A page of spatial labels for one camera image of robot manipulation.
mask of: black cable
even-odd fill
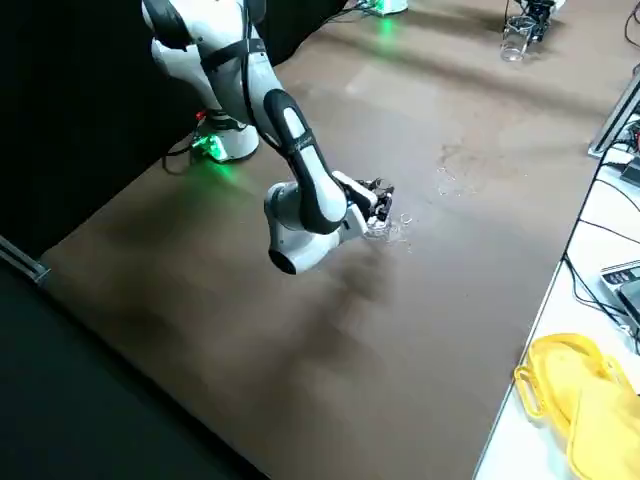
[[[638,2],[636,6],[633,7],[633,10],[631,10],[631,13],[627,17],[627,21],[624,24],[624,38],[634,47],[640,48],[640,44],[634,42],[633,40],[631,40],[631,38],[629,38],[629,23],[631,23],[631,19],[633,18],[636,23],[640,24],[640,20],[638,19],[638,10],[640,10],[640,2]]]
[[[608,227],[605,227],[603,225],[598,225],[597,223],[591,223],[591,222],[589,222],[587,220],[583,220],[583,219],[579,219],[578,221],[582,222],[582,223],[586,223],[587,225],[591,225],[592,227],[599,228],[599,229],[604,230],[606,232],[612,233],[612,234],[614,234],[614,235],[616,235],[616,236],[618,236],[620,238],[624,238],[625,240],[629,240],[630,242],[633,242],[633,243],[636,243],[636,244],[640,245],[640,240],[636,240],[635,238],[627,237],[626,235],[623,235],[620,232],[616,232],[615,230],[612,230],[612,229],[610,229]]]
[[[336,13],[334,15],[331,15],[324,22],[322,22],[322,25],[325,25],[327,23],[355,23],[355,22],[360,21],[363,18],[371,15],[370,10],[372,8],[374,8],[375,6],[376,6],[376,1],[375,0],[361,0],[360,2],[356,3],[353,7],[343,8],[338,13]],[[344,15],[347,15],[347,14],[353,13],[353,12],[362,12],[362,13],[364,13],[364,15],[362,17],[360,17],[360,18],[357,18],[357,19],[351,20],[351,21],[336,21],[337,18],[343,17]]]
[[[601,310],[600,307],[594,306],[597,305],[597,302],[593,301],[593,300],[587,300],[586,298],[582,298],[579,294],[578,294],[578,290],[577,290],[577,282],[576,282],[576,274],[573,271],[573,268],[569,267],[569,273],[571,274],[571,281],[572,281],[572,289],[573,289],[573,296],[576,298],[576,300],[581,303],[582,305],[589,307],[589,308],[593,308],[595,310]],[[615,312],[615,315],[623,315],[626,316],[627,312],[625,312],[624,310],[622,310],[621,308],[618,307],[614,307],[613,305],[609,305],[607,303],[603,303],[600,302],[605,308],[609,309],[609,310],[613,310]]]
[[[618,319],[616,317],[614,317],[613,314],[609,310],[607,310],[605,304],[603,304],[598,299],[598,297],[596,297],[595,294],[591,291],[591,289],[589,288],[589,285],[586,284],[586,282],[582,279],[582,277],[580,276],[580,274],[578,273],[578,271],[574,267],[573,262],[569,258],[569,254],[568,253],[564,254],[564,261],[566,262],[567,266],[569,267],[569,270],[571,270],[573,272],[573,274],[578,278],[578,280],[580,280],[580,283],[582,284],[584,289],[587,291],[589,296],[598,305],[598,307],[600,307],[600,310],[603,311],[611,319],[611,321],[613,323],[615,323],[619,327],[620,326],[620,322],[618,321]]]
[[[504,6],[504,24],[503,24],[503,29],[507,27],[507,21],[509,21],[509,3],[511,3],[511,0],[507,0],[507,3]]]
[[[624,198],[626,198],[629,201],[629,203],[631,203],[631,205],[633,205],[633,208],[635,208],[638,211],[638,213],[640,213],[640,207],[638,207],[638,204],[636,202],[634,202],[629,195],[624,193],[618,187],[616,187],[612,183],[607,182],[606,180],[601,180],[599,178],[596,178],[595,182],[604,183],[605,185],[607,185],[607,186],[613,188],[614,190],[616,190],[620,195],[622,195]]]

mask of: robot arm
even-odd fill
[[[197,46],[222,108],[255,125],[291,168],[296,182],[274,185],[265,200],[276,266],[302,272],[388,211],[390,192],[380,199],[367,184],[329,171],[300,108],[276,78],[242,0],[143,0],[142,10],[165,46]]]

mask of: white table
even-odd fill
[[[630,155],[614,149],[603,158],[605,163],[626,164],[629,160]],[[640,206],[640,188],[618,177],[619,173],[608,167],[601,168],[597,175],[597,178],[623,190]],[[640,240],[640,212],[619,192],[600,182],[595,182],[589,191],[580,219]],[[567,252],[575,269],[598,299],[619,306],[600,281],[599,272],[604,267],[640,260],[640,245],[578,222]],[[576,284],[578,294],[591,299],[579,280]],[[604,353],[613,355],[620,362],[636,392],[640,392],[640,356],[635,354],[633,340],[616,327],[607,315],[576,300],[571,273],[563,261],[558,264],[551,280],[529,335],[527,348],[536,338],[553,333],[580,333],[593,339]],[[474,478],[573,479],[575,477],[567,463],[564,448],[564,445],[558,445],[548,424],[536,426],[528,420],[512,383]]]

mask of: clear plastic object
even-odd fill
[[[506,62],[522,61],[535,26],[536,22],[526,15],[509,18],[502,35],[500,57]]]

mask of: black wall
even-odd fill
[[[268,0],[273,63],[344,3]],[[139,0],[5,2],[0,30],[0,234],[37,257],[186,135],[199,104],[153,64]]]

